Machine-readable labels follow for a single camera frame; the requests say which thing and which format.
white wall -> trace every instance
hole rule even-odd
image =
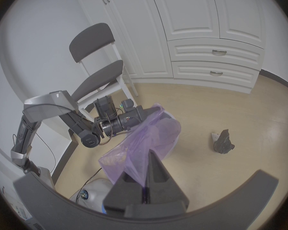
[[[274,0],[261,0],[266,24],[262,69],[288,82],[288,18]]]
[[[19,99],[67,90],[72,94],[86,79],[74,62],[69,44],[89,22],[78,0],[17,0],[0,26],[0,61]],[[90,73],[107,60],[104,50],[86,61]],[[60,118],[44,123],[67,138]]]

crumpled object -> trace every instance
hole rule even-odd
[[[108,179],[115,184],[123,171],[143,187],[145,186],[148,152],[156,152],[160,160],[173,149],[174,141],[181,132],[180,123],[172,118],[162,118],[164,108],[149,115],[120,144],[104,154],[99,164]]]

wooden floor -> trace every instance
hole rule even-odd
[[[251,94],[201,86],[136,84],[138,105],[155,102],[181,123],[181,134],[165,167],[190,199],[188,211],[207,206],[262,169],[279,179],[271,200],[249,229],[258,229],[288,196],[288,88],[259,76]],[[112,94],[116,106],[123,92]],[[229,129],[236,146],[226,155],[214,152],[211,133]],[[79,145],[62,171],[56,189],[71,197],[99,168],[98,159],[123,136],[107,145]],[[103,172],[99,177],[106,177]]]

gray upholstered chair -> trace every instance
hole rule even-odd
[[[102,98],[120,89],[122,89],[127,98],[132,99],[134,105],[137,106],[123,80],[123,73],[127,77],[134,94],[138,96],[138,93],[131,81],[127,69],[124,67],[124,63],[114,42],[115,40],[110,27],[105,23],[98,23],[80,32],[69,45],[69,51],[75,62],[79,63],[84,72],[88,75],[88,78],[72,94],[72,98],[78,102],[79,111],[90,121],[94,121],[94,119],[90,117],[85,108],[98,98]],[[118,60],[107,65],[96,73],[89,75],[82,60],[108,44],[112,45]]]

trash bag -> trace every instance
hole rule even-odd
[[[160,110],[149,115],[120,144],[98,160],[113,184],[125,171],[144,187],[149,150],[155,151],[162,160],[173,149],[174,141],[181,131],[180,123],[172,118],[163,118],[163,107],[159,104],[155,106],[159,106]]]

